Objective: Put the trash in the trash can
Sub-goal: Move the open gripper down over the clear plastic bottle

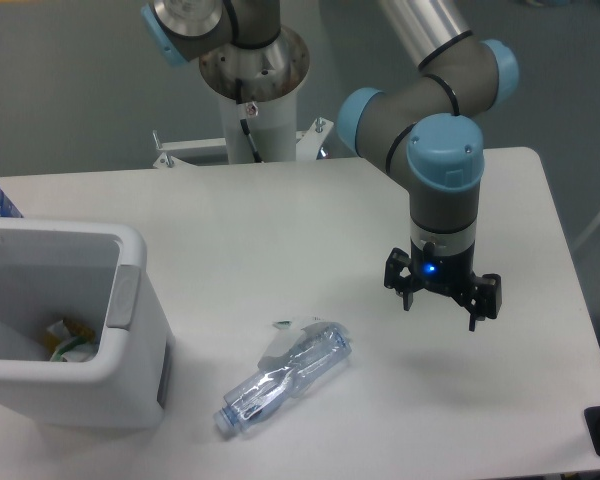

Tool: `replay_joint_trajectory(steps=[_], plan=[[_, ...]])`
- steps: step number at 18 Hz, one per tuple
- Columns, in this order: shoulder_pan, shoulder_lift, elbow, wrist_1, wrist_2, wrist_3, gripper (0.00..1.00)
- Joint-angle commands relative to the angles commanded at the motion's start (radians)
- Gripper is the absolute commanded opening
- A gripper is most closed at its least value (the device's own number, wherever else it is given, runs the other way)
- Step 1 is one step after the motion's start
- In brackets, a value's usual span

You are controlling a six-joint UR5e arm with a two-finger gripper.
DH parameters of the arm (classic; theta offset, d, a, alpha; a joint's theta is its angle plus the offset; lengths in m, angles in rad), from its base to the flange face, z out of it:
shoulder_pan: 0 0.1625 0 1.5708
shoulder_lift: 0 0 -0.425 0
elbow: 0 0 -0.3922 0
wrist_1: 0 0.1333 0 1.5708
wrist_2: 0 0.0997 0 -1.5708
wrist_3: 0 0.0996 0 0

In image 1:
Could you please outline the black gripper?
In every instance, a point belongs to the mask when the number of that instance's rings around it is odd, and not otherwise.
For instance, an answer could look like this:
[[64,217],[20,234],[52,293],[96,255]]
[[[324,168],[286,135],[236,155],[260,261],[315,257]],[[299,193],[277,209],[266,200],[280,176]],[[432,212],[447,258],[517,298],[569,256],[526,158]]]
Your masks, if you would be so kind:
[[478,322],[496,319],[502,305],[501,276],[477,276],[473,271],[475,245],[461,253],[444,256],[411,243],[411,257],[393,248],[385,262],[384,287],[402,298],[403,309],[409,311],[419,290],[427,290],[452,298],[469,312],[469,331]]

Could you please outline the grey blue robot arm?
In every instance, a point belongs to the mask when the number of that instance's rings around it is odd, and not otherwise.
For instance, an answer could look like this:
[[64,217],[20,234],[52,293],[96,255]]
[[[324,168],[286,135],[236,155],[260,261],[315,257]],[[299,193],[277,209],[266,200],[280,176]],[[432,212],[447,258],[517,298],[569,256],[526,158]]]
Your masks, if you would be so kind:
[[[497,274],[477,275],[473,255],[484,172],[474,117],[519,81],[513,52],[476,39],[451,1],[385,1],[382,11],[419,71],[405,90],[362,88],[336,120],[341,141],[408,191],[410,248],[394,249],[384,284],[410,307],[427,290],[465,308],[471,323],[495,318]],[[142,19],[171,65],[197,62],[219,97],[228,158],[297,158],[295,95],[310,63],[276,1],[150,1]]]

